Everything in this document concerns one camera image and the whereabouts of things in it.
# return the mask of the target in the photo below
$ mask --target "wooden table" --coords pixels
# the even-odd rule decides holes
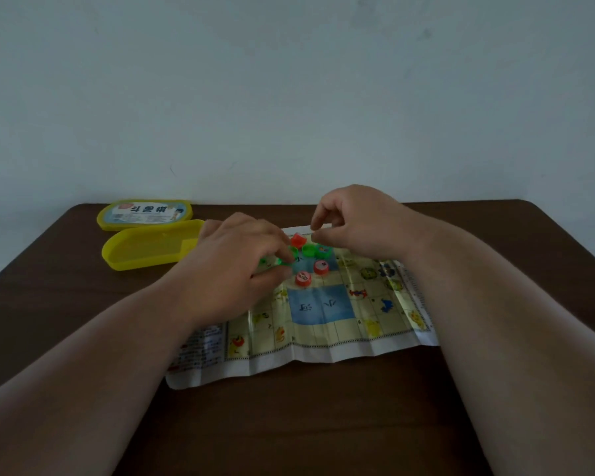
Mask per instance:
[[[73,207],[0,273],[0,384],[168,266],[115,272],[100,253],[112,235]],[[410,207],[476,234],[595,329],[595,258],[519,200]],[[279,226],[309,223],[313,206],[196,206]],[[439,348],[337,364],[292,362],[251,377],[173,391],[162,383],[118,474],[489,474]]]

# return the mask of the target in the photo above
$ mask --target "hand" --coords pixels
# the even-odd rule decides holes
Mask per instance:
[[[260,259],[270,255],[294,260],[289,238],[270,222],[241,213],[224,222],[207,220],[197,247],[156,285],[194,317],[194,329],[205,328],[247,311],[291,276],[284,265],[253,275]]]
[[[327,220],[333,227],[321,228]],[[376,188],[350,185],[322,197],[311,220],[311,238],[371,259],[401,260],[428,220]]]

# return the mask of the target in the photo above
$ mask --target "red game piece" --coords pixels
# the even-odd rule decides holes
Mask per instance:
[[[313,265],[313,271],[316,274],[324,275],[324,274],[328,273],[328,271],[329,271],[329,263],[326,262],[325,260],[318,260]]]
[[[291,237],[291,245],[296,249],[301,249],[305,243],[308,242],[306,237],[302,237],[299,233],[294,233]]]
[[[311,274],[305,270],[296,273],[296,284],[302,288],[311,285]]]

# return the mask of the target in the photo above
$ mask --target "game board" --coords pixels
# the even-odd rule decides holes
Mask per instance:
[[[309,227],[284,229],[310,242]],[[249,376],[291,360],[336,362],[423,345],[438,345],[412,275],[396,261],[374,261],[333,249],[329,270],[314,272],[314,257],[299,251],[294,276],[238,318],[194,333],[171,364],[174,389],[232,376]],[[262,263],[264,270],[276,258]]]

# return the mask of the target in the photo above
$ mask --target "yellow container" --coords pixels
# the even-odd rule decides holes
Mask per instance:
[[[104,244],[101,256],[114,270],[178,262],[196,247],[203,224],[195,219],[123,230]]]
[[[124,230],[158,224],[174,224],[191,219],[187,200],[127,199],[118,200],[97,215],[103,230]]]

